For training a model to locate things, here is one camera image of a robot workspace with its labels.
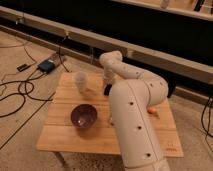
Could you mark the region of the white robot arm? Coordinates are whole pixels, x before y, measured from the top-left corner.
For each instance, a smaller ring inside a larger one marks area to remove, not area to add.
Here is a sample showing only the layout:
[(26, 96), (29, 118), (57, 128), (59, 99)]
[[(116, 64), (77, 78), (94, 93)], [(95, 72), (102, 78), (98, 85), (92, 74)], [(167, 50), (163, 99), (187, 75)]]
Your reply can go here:
[(104, 84), (112, 83), (110, 113), (125, 171), (171, 171), (147, 111), (167, 98), (168, 84), (122, 59), (120, 51), (112, 51), (103, 53), (99, 61)]

